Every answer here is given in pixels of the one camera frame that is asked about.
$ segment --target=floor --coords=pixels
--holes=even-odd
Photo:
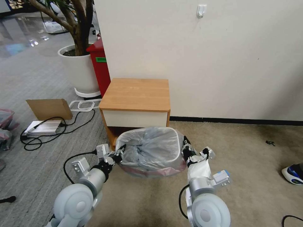
[[[196,150],[209,146],[215,151],[210,161],[213,173],[226,169],[231,174],[232,184],[217,195],[229,207],[232,226],[279,227],[284,215],[302,217],[302,187],[288,183],[280,170],[303,161],[303,127],[191,122],[170,126],[186,135]],[[141,179],[115,167],[89,227],[190,226],[178,207],[179,192],[186,184],[186,171]],[[303,225],[297,220],[285,223],[285,227],[294,226]]]
[[[37,151],[23,150],[18,135],[35,120],[26,99],[65,98],[70,102],[78,97],[57,57],[59,48],[72,43],[71,36],[39,33],[40,18],[20,18],[28,33],[18,16],[0,20],[0,26],[12,20],[9,32],[6,27],[0,28],[0,37],[5,37],[0,39],[0,108],[14,110],[20,123],[11,150],[0,151],[0,158],[7,163],[0,172],[0,198],[17,197],[12,204],[0,204],[0,227],[46,225],[56,195],[69,185],[63,162],[107,142],[97,112],[83,130],[64,135]],[[20,36],[9,37],[7,33]],[[32,47],[30,40],[34,38],[38,45]],[[15,44],[25,47],[8,51],[6,46]],[[89,118],[89,113],[83,113],[77,122]],[[230,172],[232,184],[218,190],[217,195],[229,207],[232,226],[278,227],[286,214],[302,217],[302,187],[288,183],[280,170],[302,162],[303,127],[191,122],[171,122],[170,126],[186,135],[197,150],[209,146],[215,151],[216,157],[210,162],[213,173],[221,169]],[[267,145],[266,140],[274,141],[276,146]],[[95,157],[87,158],[91,165],[96,163]],[[75,179],[70,166],[67,171]],[[179,191],[186,184],[186,171],[166,178],[142,179],[116,166],[104,184],[104,197],[88,226],[189,226],[177,203]],[[302,224],[287,220],[285,226]]]
[[[106,143],[107,137],[97,111],[92,122],[84,126],[83,130],[64,135],[36,151],[23,149],[19,134],[36,120],[26,99],[64,98],[70,103],[79,100],[79,97],[68,82],[57,55],[58,49],[73,43],[70,34],[47,35],[48,40],[40,40],[40,35],[44,33],[40,33],[41,18],[7,17],[0,20],[0,24],[12,20],[9,22],[12,25],[9,27],[10,33],[20,34],[24,29],[18,18],[24,20],[30,32],[0,42],[0,108],[15,111],[15,119],[20,123],[14,131],[15,139],[11,149],[0,150],[0,159],[4,159],[7,164],[0,172],[0,198],[17,197],[12,204],[0,204],[0,227],[41,227],[46,225],[53,214],[52,207],[57,194],[69,185],[62,171],[64,161],[74,154],[92,151],[97,144]],[[2,30],[0,32],[2,37],[6,35]],[[7,51],[6,45],[9,43],[26,45],[32,37],[37,38],[38,45],[27,45],[12,55]],[[90,41],[94,40],[96,38],[92,35]],[[88,121],[91,114],[81,113],[77,125]],[[92,156],[87,158],[92,165],[96,163]],[[68,166],[68,172],[75,179],[71,166]]]

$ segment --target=white wall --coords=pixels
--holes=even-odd
[[[303,1],[95,4],[111,78],[169,79],[171,116],[303,120]]]

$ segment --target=wooden nightstand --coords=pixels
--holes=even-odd
[[[99,108],[114,148],[116,139],[123,132],[135,128],[168,126],[168,80],[113,78]]]

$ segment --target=green label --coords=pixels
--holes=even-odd
[[[106,58],[96,57],[96,62],[106,62]]]

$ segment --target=trash can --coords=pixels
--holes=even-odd
[[[97,40],[93,45],[89,46],[86,51],[91,54],[100,93],[103,97],[110,84],[110,74],[108,72],[102,39]]]
[[[162,177],[179,173],[186,168],[181,154],[183,138],[181,133],[168,127],[124,132],[116,142],[116,153],[124,147],[119,166],[138,177]]]

